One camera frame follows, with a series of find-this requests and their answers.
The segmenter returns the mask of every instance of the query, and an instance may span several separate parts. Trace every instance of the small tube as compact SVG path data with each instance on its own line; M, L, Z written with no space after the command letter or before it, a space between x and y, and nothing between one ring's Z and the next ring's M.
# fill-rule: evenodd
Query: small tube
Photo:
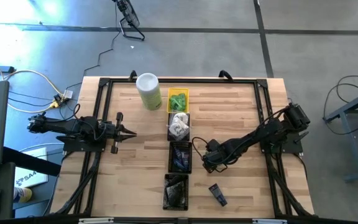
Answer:
M218 202L223 206L227 205L227 201L224 198L221 189L219 189L217 184L212 185L209 190L214 195L214 197L218 200Z

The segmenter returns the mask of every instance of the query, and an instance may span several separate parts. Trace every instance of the wooden tabletop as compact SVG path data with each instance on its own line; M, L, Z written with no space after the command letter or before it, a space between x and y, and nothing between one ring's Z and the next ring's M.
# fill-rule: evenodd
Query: wooden tabletop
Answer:
M84 77L78 103L78 115L91 116L100 77ZM273 112L288 104L284 81L269 78L268 89ZM272 198L266 161L259 144L249 148L234 164L222 173L208 174L193 150L192 174L189 175L188 211L162 209L163 180L168 172L169 142L167 141L167 95L169 87L190 89L191 138L199 136L223 142L253 131L259 124L255 94L247 84L161 83L163 105L155 111L142 106L133 83L116 83L112 88L108 120L115 121L118 111L124 114L123 124L137 133L136 138L119 143L118 154L111 154L108 141L102 154L92 216L101 217L210 217L250 218L273 217ZM99 118L103 112L104 90ZM195 141L204 153L204 143ZM51 212L57 211L78 186L83 152L75 152L62 164ZM308 184L301 162L294 155L283 155L287 184L294 196L313 213ZM220 206L208 187L217 183L227 200ZM280 208L284 210L281 190ZM85 207L88 187L81 211Z

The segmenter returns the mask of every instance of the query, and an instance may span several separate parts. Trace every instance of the green object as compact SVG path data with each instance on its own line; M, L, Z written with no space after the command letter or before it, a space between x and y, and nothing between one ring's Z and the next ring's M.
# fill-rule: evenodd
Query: green object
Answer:
M186 95L184 93L172 95L169 101L171 110L184 111L186 109Z

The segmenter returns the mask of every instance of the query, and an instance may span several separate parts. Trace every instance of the cable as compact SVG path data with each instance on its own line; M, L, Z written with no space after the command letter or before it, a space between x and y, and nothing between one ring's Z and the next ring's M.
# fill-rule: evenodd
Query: cable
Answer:
M73 113L73 115L71 115L69 118L65 118L65 119L61 119L61 120L57 120L57 121L43 121L43 120L39 120L39 119L34 119L34 120L37 120L37 121L42 121L42 122L48 122L48 123L56 123L56 122L62 122L62 121L67 121L68 119L72 119L73 117L76 117L76 114L78 113L78 111L80 110L81 108L81 105L79 103L77 103L74 107L74 110L75 108L78 106L78 109Z
M71 110L72 112L74 112L74 110L69 107L68 103L66 103L66 106L67 106L67 108L68 108L69 110Z
M109 50L105 50L104 52L101 52L101 53L99 53L99 56L98 56L98 63L95 65L95 66L92 66L92 67L89 67L89 68L86 68L86 69L84 69L84 74L83 74L83 76L86 76L86 72L88 71L88 70L91 70L91 69L93 69L93 68L97 68L97 67L99 67L100 66L100 57L102 56L102 54L105 54L105 53L107 53L107 52L110 52L110 51L112 51L112 50L114 50L112 47L113 47L113 45L114 45L114 40L119 36L119 34L121 33L121 31L118 29L118 27L117 27L117 3L116 2L114 2L115 3L115 11L116 11L116 30L118 31L118 34L112 39L112 41L111 41L111 45L110 45L110 49Z
M79 85L79 84L82 84L82 82L80 82L80 83L76 83L76 84L71 85L71 86L68 86L68 87L66 87L66 90L67 90L68 88L71 88L71 87L76 86L76 85Z
M332 87L332 88L329 90L329 92L328 92L328 94L327 94L327 97L326 97L326 101L324 102L324 110L323 110L323 118L324 118L324 120L326 120L326 107L327 107L327 101L328 101L328 98L329 98L329 94L330 94L335 88L337 88L338 86L341 86L341 85L355 86L355 85L350 84L350 83L340 83L340 84L337 84L336 86ZM338 135L345 135L345 134L350 134L350 133L353 133L353 132L355 132L355 131L358 131L358 128L356 128L356 129L353 129L352 131L349 131L349 132L346 132L346 133L337 133L337 132L335 132L334 130L331 129L331 127L328 125L327 122L324 122L324 123L326 124L327 128L328 128L332 133L338 134Z
M56 154L61 154L62 153L62 151L60 151L60 152L54 152L54 153L51 153L51 154L45 154L45 155L41 155L41 156L35 156L35 158L38 158L38 157L42 157L42 156L51 156L51 155L56 155Z
M1 68L0 68L0 74L1 74L1 78L2 78L2 81L4 80L8 80L9 78L11 78L13 75L17 74L17 73L20 73L20 72L32 72L32 73L35 73L35 74L38 74L40 75L41 77L44 77L46 79L46 81L49 82L49 84L52 86L53 89L55 89L55 91L60 94L60 95L63 95L62 93L60 93L60 91L55 87L55 85L43 74L39 73L39 72L36 72L36 71L33 71L33 70L20 70L20 71L16 71L16 72L13 72L9 75L7 75L6 77L4 77L4 74L2 73L1 71ZM8 106L10 106L12 109L14 110L17 110L17 111L20 111L20 112L25 112L25 113L42 113L44 111L47 111L49 110L50 108L52 108L51 106L49 106L48 108L45 108L43 110L38 110L38 111L26 111L26 110L21 110L19 108L16 108L14 106L12 106L10 103L7 104Z
M38 144L38 145L34 145L34 146L30 146L30 147L26 147L24 149L21 149L19 150L19 152L22 152L22 151L26 151L28 149L32 149L34 147L40 147L40 146L52 146L52 145L64 145L64 143L59 143L59 142L56 142L56 143L43 143L43 144Z
M301 161L303 168L305 170L305 175L306 175L306 180L307 180L308 179L308 171L306 170L305 162L303 162L303 159L298 154L294 153L293 155L296 156Z
M60 116L62 117L62 119L66 119L66 118L63 116L63 114L62 114L62 107L63 107L63 106L60 106L60 107L59 107L59 113L60 113Z
M106 127L106 125L104 125L103 132L99 135L99 137L96 137L96 130L94 129L94 127L93 127L91 124L89 124L88 122L83 121L83 120L81 120L81 119L79 119L79 118L77 118L77 121L82 122L82 123L85 123L85 124L87 124L89 127L91 127L92 132L93 132L93 139L94 139L95 141L99 140L99 139L106 133L107 127Z
M45 211L44 211L44 213L42 214L42 216L45 216L45 214L47 213L47 210L48 210L48 208L49 208L49 206L50 206L50 202L53 200L53 196L55 195L55 190L56 190L56 185L57 185L57 179L59 178L59 176L60 176L60 174L58 174L58 175L56 176L55 184L53 185L53 189L52 189L52 194L51 194L51 196L50 196L50 198L49 198L49 202L48 202L47 207L45 208Z
M12 98L9 98L9 97L8 97L8 99L12 100L12 101L15 101L15 102L18 102L18 103L24 103L24 104L27 104L27 105L31 105L31 106L47 106L47 105L50 105L51 103L53 103L53 102L47 103L46 105L34 105L32 103L27 103L27 102L23 102L23 101L20 101L20 100L15 100L15 99L12 99Z
M35 99L40 99L40 100L49 100L49 101L53 100L53 99L47 99L47 98L42 98L42 97L38 97L38 96L30 96L30 95L26 95L26 94L22 94L22 93L15 93L13 91L9 91L9 93L17 94L17 95L20 95L20 96L31 97L31 98L35 98Z
M337 85L339 85L340 84L340 82L343 80L343 79L345 79L345 78L350 78L350 77L358 77L358 75L348 75L348 76L345 76L345 77L342 77L339 81L338 81L338 83L337 83ZM337 94L337 96L339 97L339 99L341 99L343 102L345 102L345 103L348 103L348 101L346 101L346 100L344 100L340 95L339 95L339 86L337 86L337 88L336 88L336 94Z
M205 139L203 139L203 138L201 138L201 137L194 137L194 138L191 140L191 143L192 143L194 149L195 149L196 152L200 155L201 160L203 160L203 156L201 155L201 153L197 150L196 146L194 145L194 139L200 139L200 140L204 141L206 145L208 145L208 142L206 142Z
M37 75L40 75L41 77L43 77L43 78L52 86L52 88L53 88L58 94L63 95L63 93L61 93L61 92L56 88L56 86L49 80L48 77L46 77L44 74L39 73L39 72L34 71L34 70L19 70L19 71L16 71L16 72L12 72L11 74L9 74L9 75L7 75L7 76L5 76L5 77L4 77L4 75L2 74L2 72L1 72L2 80L8 80L8 79L10 79L13 75L18 74L18 73L22 73L22 72L31 72L31 73L35 73L35 74L37 74Z

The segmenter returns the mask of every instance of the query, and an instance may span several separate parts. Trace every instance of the black basket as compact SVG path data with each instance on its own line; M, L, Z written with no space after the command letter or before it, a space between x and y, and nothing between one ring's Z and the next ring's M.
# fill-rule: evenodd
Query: black basket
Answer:
M171 120L171 116L174 116L175 113L169 113L168 115L168 125L170 125L169 121ZM188 116L188 121L187 121L187 126L189 126L189 133L180 141L190 141L190 114L187 113L187 116ZM167 139L168 141L176 141L176 139L169 134L169 128L168 128L168 133L167 133Z
M191 161L192 161L192 143L191 142L181 142L181 141L172 141L169 144L169 157L168 157L168 172L176 172L182 174L191 174ZM179 149L181 152L187 152L189 155L189 168L187 171L180 170L179 167L175 165L173 159L176 157L175 148Z
M175 211L187 211L189 209L189 176L183 174L165 174L165 180L171 180L176 176L184 176L185 177L185 206L184 207L164 207L164 203L162 202L162 209L164 210L175 210Z

